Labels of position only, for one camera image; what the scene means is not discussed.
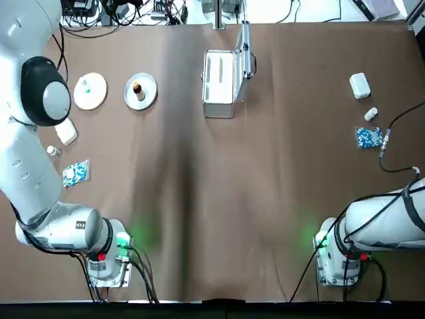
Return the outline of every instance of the green indicator light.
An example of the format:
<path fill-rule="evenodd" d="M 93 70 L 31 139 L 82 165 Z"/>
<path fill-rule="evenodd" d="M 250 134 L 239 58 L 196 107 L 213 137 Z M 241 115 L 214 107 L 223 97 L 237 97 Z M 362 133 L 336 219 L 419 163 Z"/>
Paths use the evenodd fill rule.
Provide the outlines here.
<path fill-rule="evenodd" d="M 130 246 L 130 236 L 127 233 L 117 234 L 117 247 L 120 248 L 118 251 L 119 257 L 128 257 L 128 249 L 124 247 Z"/>

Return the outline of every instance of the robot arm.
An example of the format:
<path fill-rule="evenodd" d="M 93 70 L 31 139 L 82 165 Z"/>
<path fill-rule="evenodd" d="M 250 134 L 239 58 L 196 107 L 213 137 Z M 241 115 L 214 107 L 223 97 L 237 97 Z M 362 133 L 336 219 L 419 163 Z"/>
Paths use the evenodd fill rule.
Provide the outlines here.
<path fill-rule="evenodd" d="M 373 197 L 350 204 L 340 220 L 326 219 L 313 238 L 314 247 L 318 248 L 317 271 L 321 284 L 343 286 L 344 278 L 345 285 L 355 284 L 363 253 L 424 249 L 425 190 L 414 192 L 424 186 L 425 179 L 421 179 L 411 187 L 411 206 L 409 199 L 405 201 L 397 195 L 404 191 L 398 189 L 389 193 L 394 196 Z M 387 208 L 375 217 L 384 207 Z"/>
<path fill-rule="evenodd" d="M 84 253 L 97 286 L 127 286 L 131 265 L 120 259 L 128 251 L 118 245 L 130 244 L 124 226 L 96 209 L 59 201 L 62 182 L 37 132 L 70 112 L 65 81 L 41 56 L 61 13 L 59 0 L 0 1 L 0 189 L 21 243 Z"/>

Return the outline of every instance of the white container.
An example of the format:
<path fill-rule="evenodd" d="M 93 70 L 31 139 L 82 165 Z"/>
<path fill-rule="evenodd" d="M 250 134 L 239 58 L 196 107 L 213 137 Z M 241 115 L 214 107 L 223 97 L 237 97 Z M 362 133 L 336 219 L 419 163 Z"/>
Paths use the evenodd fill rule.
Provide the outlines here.
<path fill-rule="evenodd" d="M 62 123 L 55 125 L 54 129 L 58 134 L 60 141 L 68 146 L 78 137 L 78 133 L 75 130 L 74 124 L 71 122 L 69 118 L 65 119 Z"/>
<path fill-rule="evenodd" d="M 353 74 L 350 78 L 351 88 L 357 100 L 367 98 L 371 95 L 371 88 L 366 80 L 365 73 Z"/>
<path fill-rule="evenodd" d="M 378 114 L 377 108 L 371 108 L 367 113 L 365 114 L 365 120 L 370 121 L 372 120 L 376 115 Z"/>
<path fill-rule="evenodd" d="M 62 152 L 58 148 L 51 145 L 47 146 L 47 153 L 54 158 L 59 158 L 62 155 Z"/>

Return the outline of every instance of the open box lid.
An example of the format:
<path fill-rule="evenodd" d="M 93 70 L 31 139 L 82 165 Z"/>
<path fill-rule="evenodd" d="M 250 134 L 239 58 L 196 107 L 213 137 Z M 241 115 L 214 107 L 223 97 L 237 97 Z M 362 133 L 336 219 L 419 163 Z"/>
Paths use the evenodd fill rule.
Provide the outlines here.
<path fill-rule="evenodd" d="M 251 52 L 249 22 L 242 21 L 233 51 L 207 50 L 204 58 L 203 102 L 234 104 L 245 97 L 248 80 L 256 72 Z M 251 56 L 255 71 L 252 73 Z"/>
<path fill-rule="evenodd" d="M 240 102 L 244 99 L 247 80 L 253 76 L 251 70 L 251 55 L 250 23 L 248 21 L 242 21 L 238 41 L 236 42 L 236 47 L 234 49 L 234 102 Z"/>

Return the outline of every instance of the cable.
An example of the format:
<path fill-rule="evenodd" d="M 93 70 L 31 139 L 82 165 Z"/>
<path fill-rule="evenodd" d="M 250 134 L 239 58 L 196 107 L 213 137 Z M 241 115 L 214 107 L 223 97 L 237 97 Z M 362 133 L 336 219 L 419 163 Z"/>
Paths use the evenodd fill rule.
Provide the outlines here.
<path fill-rule="evenodd" d="M 370 258 L 369 263 L 373 263 L 378 266 L 378 269 L 381 273 L 381 289 L 379 290 L 379 296 L 377 298 L 377 302 L 381 302 L 384 299 L 385 290 L 386 290 L 386 272 L 384 267 L 380 262 L 378 262 L 376 259 Z"/>
<path fill-rule="evenodd" d="M 64 30 L 68 34 L 73 35 L 73 36 L 78 37 L 78 38 L 81 38 L 81 39 L 96 39 L 96 38 L 105 37 L 106 35 L 111 35 L 112 33 L 116 32 L 119 29 L 119 27 L 121 27 L 121 26 L 120 25 L 117 25 L 114 30 L 112 30 L 112 31 L 110 31 L 108 33 L 104 33 L 102 35 L 93 35 L 93 36 L 90 36 L 90 37 L 89 36 L 86 36 L 86 35 L 78 35 L 74 31 L 69 31 L 67 28 L 64 28 Z"/>
<path fill-rule="evenodd" d="M 59 27 L 59 29 L 60 29 L 60 36 L 62 38 L 62 43 L 64 43 L 64 33 L 63 33 L 63 30 L 62 30 L 61 27 Z M 53 37 L 54 41 L 56 42 L 56 44 L 57 44 L 57 46 L 58 46 L 58 48 L 60 50 L 60 57 L 63 58 L 64 64 L 65 64 L 65 71 L 66 71 L 65 82 L 68 83 L 68 63 L 67 63 L 66 58 L 65 58 L 64 47 L 63 46 L 62 47 L 60 46 L 59 41 L 58 41 L 58 39 L 56 38 L 55 35 L 52 35 L 52 37 Z M 62 61 L 61 58 L 59 59 L 58 65 L 56 67 L 57 70 L 59 70 L 59 67 L 60 67 L 60 64 L 61 64 L 61 61 Z"/>
<path fill-rule="evenodd" d="M 143 255 L 146 258 L 146 261 L 148 263 L 148 266 L 146 266 L 146 264 L 143 262 L 143 260 L 142 260 L 142 258 L 140 256 L 139 252 L 137 251 L 137 249 L 135 249 L 134 247 L 131 247 L 131 246 L 125 246 L 124 248 L 130 249 L 130 250 L 132 250 L 133 252 L 136 253 L 136 255 L 137 255 L 138 259 L 139 259 L 140 265 L 141 265 L 142 272 L 143 273 L 146 272 L 147 273 L 147 276 L 149 278 L 149 282 L 144 279 L 145 286 L 146 286 L 146 291 L 148 292 L 149 289 L 151 289 L 151 291 L 152 291 L 152 295 L 150 295 L 150 294 L 147 293 L 147 297 L 148 297 L 148 299 L 149 299 L 150 302 L 152 300 L 157 300 L 158 299 L 157 298 L 157 293 L 156 293 L 155 285 L 153 284 L 152 264 L 151 264 L 151 261 L 149 260 L 149 257 L 147 256 L 146 252 L 142 249 Z"/>
<path fill-rule="evenodd" d="M 329 19 L 329 20 L 325 20 L 323 22 L 331 22 L 331 21 L 341 20 L 341 18 L 342 18 L 342 8 L 341 8 L 341 0 L 339 0 L 339 17 L 338 18 Z"/>
<path fill-rule="evenodd" d="M 289 11 L 288 11 L 288 14 L 282 19 L 282 20 L 279 20 L 278 22 L 276 22 L 276 23 L 281 23 L 281 22 L 283 22 L 283 21 L 285 21 L 289 16 L 290 16 L 290 14 L 291 14 L 291 11 L 292 11 L 292 3 L 295 1 L 295 0 L 290 0 L 291 1 L 291 3 L 290 3 L 290 9 L 289 9 Z"/>
<path fill-rule="evenodd" d="M 372 216 L 372 218 L 370 218 L 366 223 L 364 223 L 363 225 L 361 225 L 359 228 L 355 229 L 354 231 L 352 231 L 351 233 L 349 233 L 348 235 L 346 235 L 343 239 L 343 242 L 345 244 L 348 244 L 352 241 L 347 241 L 347 239 L 351 236 L 353 236 L 354 234 L 358 233 L 359 231 L 361 231 L 362 229 L 364 229 L 367 225 L 369 225 L 370 223 L 372 223 L 376 218 L 379 217 L 380 214 L 382 214 L 387 208 L 389 208 L 400 196 L 401 194 L 397 193 L 398 195 L 395 195 L 394 198 L 388 203 L 386 204 L 378 213 L 376 213 L 375 215 Z"/>
<path fill-rule="evenodd" d="M 384 155 L 385 155 L 386 146 L 387 146 L 387 144 L 388 144 L 388 140 L 389 140 L 389 138 L 390 138 L 390 131 L 391 131 L 392 126 L 393 126 L 393 125 L 394 125 L 394 124 L 395 124 L 395 123 L 396 123 L 396 122 L 397 122 L 400 118 L 402 118 L 403 116 L 405 116 L 407 113 L 410 113 L 411 111 L 417 110 L 418 108 L 420 108 L 420 107 L 421 107 L 421 106 L 423 106 L 423 105 L 425 105 L 425 101 L 422 101 L 422 102 L 418 103 L 417 105 L 415 105 L 415 106 L 413 106 L 413 107 L 411 107 L 411 108 L 408 108 L 407 110 L 405 110 L 404 112 L 402 112 L 402 113 L 400 113 L 398 116 L 396 116 L 396 117 L 395 117 L 395 118 L 391 121 L 390 125 L 388 125 L 388 128 L 386 129 L 386 132 L 385 132 L 384 142 L 382 143 L 381 151 L 379 152 L 379 167 L 380 167 L 383 171 L 385 171 L 385 172 L 387 172 L 387 173 L 399 173 L 399 172 L 401 172 L 401 171 L 409 171 L 409 170 L 413 169 L 413 170 L 416 172 L 416 174 L 418 173 L 419 169 L 418 169 L 417 167 L 414 167 L 414 166 L 403 167 L 403 168 L 399 168 L 399 169 L 387 169 L 387 168 L 385 168 L 385 167 L 383 166 L 383 164 L 382 164 L 382 160 L 383 160 Z"/>
<path fill-rule="evenodd" d="M 347 259 L 345 259 L 344 277 L 343 277 L 343 302 L 347 301 L 347 270 L 348 270 L 348 260 L 349 260 L 350 254 L 351 254 L 351 249 L 349 250 Z"/>
<path fill-rule="evenodd" d="M 299 5 L 298 5 L 298 8 L 297 8 L 297 11 L 295 11 L 295 19 L 294 19 L 294 22 L 297 22 L 297 14 L 298 14 L 299 7 L 301 7 L 301 0 L 298 0 L 298 3 L 299 3 Z"/>
<path fill-rule="evenodd" d="M 158 298 L 153 293 L 152 288 L 150 287 L 150 285 L 147 284 L 147 279 L 146 279 L 145 272 L 140 268 L 140 266 L 135 261 L 130 261 L 130 263 L 137 269 L 137 271 L 141 275 L 143 281 L 145 282 L 147 297 L 148 298 L 151 298 L 152 301 L 154 301 L 154 303 L 159 304 Z"/>

